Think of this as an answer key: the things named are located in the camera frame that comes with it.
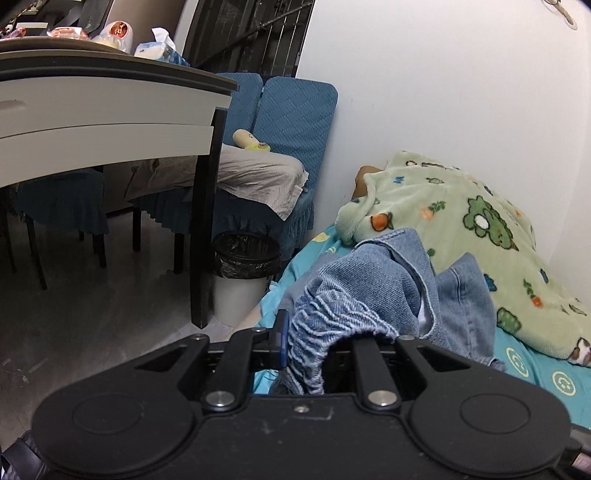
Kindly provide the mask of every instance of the blue chair cover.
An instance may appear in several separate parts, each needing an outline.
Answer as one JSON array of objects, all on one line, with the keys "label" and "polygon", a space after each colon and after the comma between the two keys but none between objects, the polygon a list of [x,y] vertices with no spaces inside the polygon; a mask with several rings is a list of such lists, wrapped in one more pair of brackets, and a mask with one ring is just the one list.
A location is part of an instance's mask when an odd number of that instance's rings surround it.
[{"label": "blue chair cover", "polygon": [[291,155],[310,174],[314,190],[339,97],[329,83],[273,77],[265,84],[252,133],[271,151]]},{"label": "blue chair cover", "polygon": [[261,100],[262,78],[258,73],[220,73],[220,76],[234,80],[240,86],[237,92],[232,92],[232,103],[223,132],[223,142],[235,147],[232,135],[236,130],[243,128],[252,131],[256,108]]},{"label": "blue chair cover", "polygon": [[283,221],[264,203],[240,199],[218,190],[213,211],[213,236],[228,230],[262,233],[279,243],[281,260],[289,260],[306,231],[313,227],[313,199],[311,191],[302,192],[291,215]]},{"label": "blue chair cover", "polygon": [[191,233],[191,200],[187,199],[192,198],[192,195],[191,187],[178,188],[150,193],[134,199],[131,203],[135,208],[148,212],[150,217],[164,228],[188,235]]},{"label": "blue chair cover", "polygon": [[109,233],[102,210],[105,176],[92,168],[57,173],[19,184],[15,206],[42,225]]}]

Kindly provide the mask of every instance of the metal screw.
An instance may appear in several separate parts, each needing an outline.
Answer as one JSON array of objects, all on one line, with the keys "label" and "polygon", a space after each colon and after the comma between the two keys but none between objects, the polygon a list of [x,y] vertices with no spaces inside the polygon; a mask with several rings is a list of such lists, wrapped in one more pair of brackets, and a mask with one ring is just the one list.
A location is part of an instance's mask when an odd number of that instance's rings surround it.
[{"label": "metal screw", "polygon": [[294,407],[294,411],[296,413],[308,413],[310,411],[310,407],[308,405],[297,405]]},{"label": "metal screw", "polygon": [[234,395],[223,390],[208,393],[205,397],[205,401],[212,407],[227,407],[234,402],[234,399]]},{"label": "metal screw", "polygon": [[375,390],[368,395],[368,400],[379,407],[387,407],[396,403],[398,396],[390,390]]}]

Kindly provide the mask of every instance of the tissue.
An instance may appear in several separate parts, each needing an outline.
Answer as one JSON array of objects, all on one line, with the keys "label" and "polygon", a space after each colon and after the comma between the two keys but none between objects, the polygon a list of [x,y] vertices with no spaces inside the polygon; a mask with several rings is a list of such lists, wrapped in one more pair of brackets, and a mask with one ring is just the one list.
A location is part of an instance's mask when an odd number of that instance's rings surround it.
[{"label": "tissue", "polygon": [[153,28],[152,32],[156,41],[140,43],[135,49],[136,57],[189,67],[187,60],[177,53],[174,42],[164,28]]}]

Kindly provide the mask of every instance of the cartoon print blanket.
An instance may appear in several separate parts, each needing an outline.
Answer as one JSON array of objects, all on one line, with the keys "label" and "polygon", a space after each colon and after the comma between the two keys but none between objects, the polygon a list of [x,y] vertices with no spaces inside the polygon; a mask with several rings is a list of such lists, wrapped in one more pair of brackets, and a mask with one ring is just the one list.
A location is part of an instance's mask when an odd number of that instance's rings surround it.
[{"label": "cartoon print blanket", "polygon": [[497,309],[497,325],[536,350],[591,366],[591,316],[548,272],[528,218],[487,185],[421,155],[399,152],[363,176],[368,194],[339,210],[346,244],[414,228],[436,273],[472,253]]}]

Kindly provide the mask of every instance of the blue quilted chair back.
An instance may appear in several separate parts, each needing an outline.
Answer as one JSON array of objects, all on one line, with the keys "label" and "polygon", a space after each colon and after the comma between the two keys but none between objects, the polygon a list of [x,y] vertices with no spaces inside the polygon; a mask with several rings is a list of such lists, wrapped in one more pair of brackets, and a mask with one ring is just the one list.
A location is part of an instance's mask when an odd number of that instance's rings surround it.
[{"label": "blue quilted chair back", "polygon": [[261,99],[262,78],[258,73],[220,73],[222,77],[234,80],[240,88],[232,93],[232,103],[228,109],[226,128],[223,133],[223,142],[226,145],[234,145],[232,135],[240,128],[252,131],[255,120],[256,108]]},{"label": "blue quilted chair back", "polygon": [[310,174],[310,190],[320,173],[338,96],[328,83],[291,77],[273,77],[262,93],[252,133],[271,151],[300,160]]}]

